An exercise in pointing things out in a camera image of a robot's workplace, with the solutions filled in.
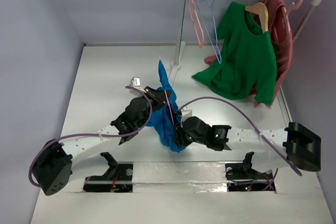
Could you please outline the blue t-shirt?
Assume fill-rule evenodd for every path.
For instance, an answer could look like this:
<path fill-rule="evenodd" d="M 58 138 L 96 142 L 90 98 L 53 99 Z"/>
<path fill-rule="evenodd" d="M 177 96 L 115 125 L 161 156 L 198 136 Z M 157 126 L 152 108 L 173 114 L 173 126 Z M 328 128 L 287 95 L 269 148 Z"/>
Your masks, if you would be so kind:
<path fill-rule="evenodd" d="M 163 91 L 164 101 L 168 100 L 169 102 L 168 104 L 165 104 L 163 108 L 152 112 L 147 126 L 152 126 L 155 128 L 160 137 L 162 145 L 169 147 L 172 152 L 179 153 L 183 151 L 185 147 L 178 147 L 178 145 L 173 142 L 174 124 L 172 119 L 174 119 L 174 123 L 180 123 L 181 116 L 175 113 L 178 110 L 178 105 L 176 103 L 176 93 L 169 83 L 164 64 L 161 60 L 158 64 L 158 74 L 161 87 L 159 87 L 157 90 Z"/>

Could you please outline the pink wire hanger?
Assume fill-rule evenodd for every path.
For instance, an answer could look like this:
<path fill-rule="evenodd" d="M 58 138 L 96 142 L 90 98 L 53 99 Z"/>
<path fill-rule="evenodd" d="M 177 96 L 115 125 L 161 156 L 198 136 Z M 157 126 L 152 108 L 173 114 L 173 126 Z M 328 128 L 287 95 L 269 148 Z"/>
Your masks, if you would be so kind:
<path fill-rule="evenodd" d="M 167 103 L 167 106 L 169 108 L 169 112 L 170 112 L 170 116 L 171 116 L 171 121 L 172 121 L 172 124 L 174 125 L 174 117 L 173 117 L 171 105 L 170 105 L 170 102 L 169 102 L 169 98 L 168 98 L 168 95 L 167 95 L 167 91 L 164 90 L 164 93 L 165 93 L 165 97 L 166 97 L 166 103 Z"/>

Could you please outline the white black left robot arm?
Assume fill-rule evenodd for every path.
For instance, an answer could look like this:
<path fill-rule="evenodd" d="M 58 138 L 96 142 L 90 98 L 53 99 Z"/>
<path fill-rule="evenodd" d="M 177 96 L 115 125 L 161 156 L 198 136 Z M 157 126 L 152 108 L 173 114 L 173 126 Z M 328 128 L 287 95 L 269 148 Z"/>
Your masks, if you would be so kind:
<path fill-rule="evenodd" d="M 46 196 L 61 191 L 70 181 L 72 168 L 80 161 L 101 155 L 106 159 L 98 167 L 99 180 L 114 183 L 120 174 L 117 161 L 103 148 L 118 138 L 120 144 L 134 138 L 149 122 L 154 111 L 167 105 L 172 94 L 170 90 L 145 87 L 133 88 L 139 97 L 132 99 L 125 111 L 97 133 L 78 133 L 48 141 L 34 158 L 29 168 L 29 178 Z"/>

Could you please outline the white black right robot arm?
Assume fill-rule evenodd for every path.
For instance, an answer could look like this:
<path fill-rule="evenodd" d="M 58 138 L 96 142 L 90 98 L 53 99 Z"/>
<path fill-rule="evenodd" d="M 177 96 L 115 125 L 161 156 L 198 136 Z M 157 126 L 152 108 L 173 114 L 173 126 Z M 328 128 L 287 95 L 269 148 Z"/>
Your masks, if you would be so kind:
<path fill-rule="evenodd" d="M 297 122 L 283 129 L 258 131 L 210 126 L 192 116 L 175 125 L 173 142 L 179 147 L 198 143 L 214 151 L 245 151 L 241 171 L 248 178 L 286 166 L 308 172 L 321 169 L 321 137 Z"/>

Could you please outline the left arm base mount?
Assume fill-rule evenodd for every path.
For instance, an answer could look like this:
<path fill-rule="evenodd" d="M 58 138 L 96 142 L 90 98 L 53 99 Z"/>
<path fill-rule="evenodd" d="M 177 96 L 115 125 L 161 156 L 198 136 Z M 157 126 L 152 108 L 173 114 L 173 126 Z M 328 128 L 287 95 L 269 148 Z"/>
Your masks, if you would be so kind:
<path fill-rule="evenodd" d="M 86 177 L 83 190 L 87 193 L 133 192 L 133 163 L 118 163 L 109 152 L 100 153 L 108 169 L 102 175 Z"/>

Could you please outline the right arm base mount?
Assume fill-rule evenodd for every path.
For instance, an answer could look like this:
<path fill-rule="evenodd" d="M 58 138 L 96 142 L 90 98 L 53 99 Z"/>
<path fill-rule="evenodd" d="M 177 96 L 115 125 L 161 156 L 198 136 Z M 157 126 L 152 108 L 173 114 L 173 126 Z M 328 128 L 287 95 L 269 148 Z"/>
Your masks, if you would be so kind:
<path fill-rule="evenodd" d="M 254 152 L 249 152 L 240 163 L 226 163 L 225 177 L 228 192 L 273 191 L 276 192 L 274 175 L 252 169 Z"/>

